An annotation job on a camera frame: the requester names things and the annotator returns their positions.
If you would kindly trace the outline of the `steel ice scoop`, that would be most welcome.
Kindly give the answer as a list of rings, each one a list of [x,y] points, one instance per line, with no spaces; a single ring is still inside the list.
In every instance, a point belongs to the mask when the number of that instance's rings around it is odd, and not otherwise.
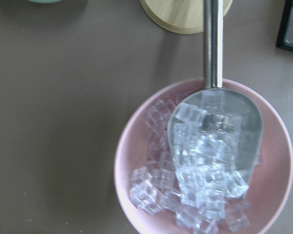
[[[223,1],[204,1],[205,88],[183,99],[167,126],[183,192],[211,189],[230,198],[249,189],[263,136],[257,105],[223,86]]]

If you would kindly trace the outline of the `clear plastic ice cubes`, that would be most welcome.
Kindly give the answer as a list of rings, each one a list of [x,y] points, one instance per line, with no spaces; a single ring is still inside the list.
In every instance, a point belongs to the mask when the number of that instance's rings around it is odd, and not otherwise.
[[[260,113],[235,91],[158,100],[146,112],[147,162],[130,177],[130,201],[168,210],[195,234],[248,226],[245,199],[261,136]]]

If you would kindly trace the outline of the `wooden stand round base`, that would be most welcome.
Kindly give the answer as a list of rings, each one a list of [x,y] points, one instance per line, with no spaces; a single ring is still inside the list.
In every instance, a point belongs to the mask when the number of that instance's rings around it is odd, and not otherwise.
[[[158,26],[177,34],[204,31],[203,0],[141,0],[147,16]]]

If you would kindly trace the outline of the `pink bowl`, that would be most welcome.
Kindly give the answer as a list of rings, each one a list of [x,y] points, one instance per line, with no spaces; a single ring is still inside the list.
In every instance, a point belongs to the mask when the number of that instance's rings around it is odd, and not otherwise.
[[[118,143],[120,205],[141,234],[264,234],[293,178],[280,116],[231,80],[186,80],[150,97]]]

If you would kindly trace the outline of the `mint green bowl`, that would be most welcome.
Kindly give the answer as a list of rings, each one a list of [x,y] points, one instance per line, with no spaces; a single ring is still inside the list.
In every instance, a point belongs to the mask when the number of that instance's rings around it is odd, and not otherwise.
[[[38,4],[51,4],[51,3],[60,2],[62,0],[28,0],[28,1],[38,3]]]

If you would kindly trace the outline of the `black glass holder tray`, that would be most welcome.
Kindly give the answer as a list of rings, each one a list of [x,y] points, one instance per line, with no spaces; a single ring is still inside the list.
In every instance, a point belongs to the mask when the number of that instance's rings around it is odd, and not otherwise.
[[[293,0],[285,1],[276,47],[293,52]]]

